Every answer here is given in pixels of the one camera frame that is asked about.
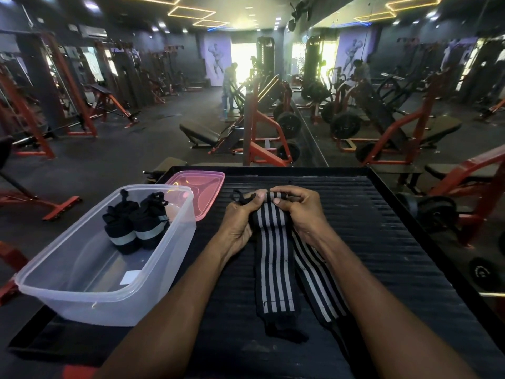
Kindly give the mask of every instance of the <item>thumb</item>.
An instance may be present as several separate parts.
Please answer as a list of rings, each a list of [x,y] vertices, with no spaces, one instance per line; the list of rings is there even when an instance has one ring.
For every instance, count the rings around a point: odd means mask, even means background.
[[[258,210],[262,206],[264,201],[265,201],[265,193],[260,192],[256,194],[256,197],[254,197],[254,199],[251,202],[242,207],[249,213],[252,213],[253,211]]]
[[[291,210],[291,206],[293,205],[293,202],[282,200],[281,198],[274,198],[274,203],[279,209],[284,211]]]

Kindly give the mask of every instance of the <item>pink plastic lid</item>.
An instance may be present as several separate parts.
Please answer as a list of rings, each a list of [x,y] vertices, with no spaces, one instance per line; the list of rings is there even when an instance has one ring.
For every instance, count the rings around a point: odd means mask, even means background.
[[[186,170],[175,173],[166,185],[187,186],[193,191],[194,216],[204,219],[221,190],[224,173],[218,171]]]

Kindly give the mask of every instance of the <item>clear plastic container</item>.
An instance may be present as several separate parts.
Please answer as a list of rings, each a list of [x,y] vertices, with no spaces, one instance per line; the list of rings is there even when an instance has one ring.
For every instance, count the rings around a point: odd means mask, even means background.
[[[193,191],[196,221],[201,221],[211,209],[223,186],[225,174],[219,171],[183,170],[175,173],[167,185],[187,186]]]
[[[167,293],[193,239],[193,192],[185,186],[130,185],[132,201],[162,191],[170,227],[154,250],[122,255],[102,215],[120,190],[97,204],[33,258],[17,275],[22,293],[60,316],[92,325],[134,326]]]

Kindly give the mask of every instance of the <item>hand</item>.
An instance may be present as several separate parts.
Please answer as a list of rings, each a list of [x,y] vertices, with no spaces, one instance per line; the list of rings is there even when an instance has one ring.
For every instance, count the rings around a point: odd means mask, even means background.
[[[301,239],[317,248],[319,234],[331,230],[323,213],[319,193],[298,186],[276,186],[270,191],[288,194],[287,201],[275,198],[275,205],[290,212],[294,229]]]
[[[232,202],[226,207],[223,221],[215,237],[225,246],[226,261],[240,250],[249,241],[253,231],[249,226],[249,215],[258,210],[265,201],[266,190],[253,191],[245,194],[249,198],[252,194],[256,197],[246,205]]]

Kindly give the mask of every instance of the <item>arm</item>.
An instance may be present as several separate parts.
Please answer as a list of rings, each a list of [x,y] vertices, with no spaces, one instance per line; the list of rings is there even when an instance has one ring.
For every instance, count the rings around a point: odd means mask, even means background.
[[[249,240],[249,214],[258,210],[264,198],[264,193],[258,193],[247,205],[228,205],[223,223],[207,247],[180,281],[128,333],[94,379],[184,375],[214,286],[230,257]]]
[[[320,251],[363,335],[379,376],[385,379],[476,379],[448,344],[391,294],[330,227],[319,194],[296,186],[271,191],[301,197],[275,202],[288,210],[300,237]]]

